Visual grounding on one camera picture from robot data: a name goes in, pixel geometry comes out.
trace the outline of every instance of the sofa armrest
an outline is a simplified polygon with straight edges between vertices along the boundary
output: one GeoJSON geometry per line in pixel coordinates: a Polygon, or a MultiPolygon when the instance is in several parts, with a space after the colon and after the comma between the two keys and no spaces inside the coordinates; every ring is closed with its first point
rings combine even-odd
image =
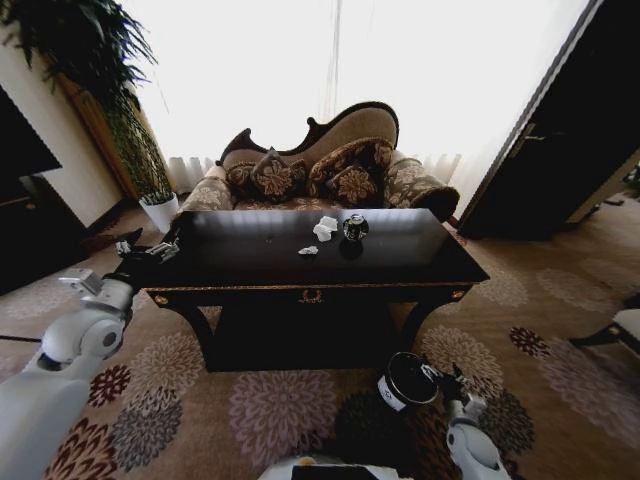
{"type": "Polygon", "coordinates": [[[236,199],[227,183],[224,169],[221,167],[213,167],[194,187],[193,191],[182,204],[180,212],[233,210],[235,204],[236,199]],[[212,170],[216,168],[219,168],[222,172],[219,170],[212,172],[212,170]]]}
{"type": "Polygon", "coordinates": [[[384,174],[384,206],[428,208],[444,222],[458,205],[458,191],[429,175],[422,162],[396,154],[384,174]]]}

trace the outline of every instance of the chair leg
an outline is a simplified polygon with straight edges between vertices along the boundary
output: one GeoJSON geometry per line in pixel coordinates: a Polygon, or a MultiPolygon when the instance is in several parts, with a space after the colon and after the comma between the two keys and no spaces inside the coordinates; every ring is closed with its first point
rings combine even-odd
{"type": "Polygon", "coordinates": [[[611,323],[593,335],[584,338],[570,338],[569,341],[576,347],[591,347],[605,345],[618,341],[619,327],[611,323]]]}

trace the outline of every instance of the potted plant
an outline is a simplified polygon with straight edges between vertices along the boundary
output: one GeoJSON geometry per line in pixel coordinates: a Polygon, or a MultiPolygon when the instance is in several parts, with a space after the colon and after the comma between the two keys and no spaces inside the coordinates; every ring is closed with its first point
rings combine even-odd
{"type": "Polygon", "coordinates": [[[45,81],[64,75],[100,105],[140,205],[167,232],[178,201],[133,90],[146,79],[132,59],[155,62],[141,25],[115,0],[0,0],[0,20],[19,27],[4,43],[17,39],[29,68],[35,51],[45,81]]]}

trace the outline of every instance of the sheer curtain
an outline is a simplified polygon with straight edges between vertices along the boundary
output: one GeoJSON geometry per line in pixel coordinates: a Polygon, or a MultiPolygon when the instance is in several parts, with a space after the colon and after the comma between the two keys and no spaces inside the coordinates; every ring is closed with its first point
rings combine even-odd
{"type": "Polygon", "coordinates": [[[304,138],[308,116],[327,121],[365,100],[397,112],[399,150],[460,183],[470,164],[497,154],[586,2],[125,5],[158,59],[145,67],[142,104],[174,182],[188,190],[242,129],[284,150],[304,138]],[[549,41],[561,11],[566,25],[549,41]]]}

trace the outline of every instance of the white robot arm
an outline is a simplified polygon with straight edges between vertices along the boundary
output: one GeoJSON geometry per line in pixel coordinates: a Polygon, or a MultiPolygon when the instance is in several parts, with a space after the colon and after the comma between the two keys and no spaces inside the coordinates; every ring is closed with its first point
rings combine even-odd
{"type": "Polygon", "coordinates": [[[453,366],[454,375],[427,367],[427,374],[436,378],[442,391],[449,418],[447,446],[451,459],[462,470],[464,480],[506,480],[511,477],[500,460],[500,453],[491,439],[478,428],[478,418],[486,403],[475,395],[462,394],[462,372],[453,366]]]}
{"type": "Polygon", "coordinates": [[[60,280],[86,295],[47,328],[34,357],[0,384],[0,480],[37,480],[89,399],[91,379],[120,347],[139,290],[136,273],[177,253],[175,243],[131,252],[103,280],[76,269],[60,280]]]}

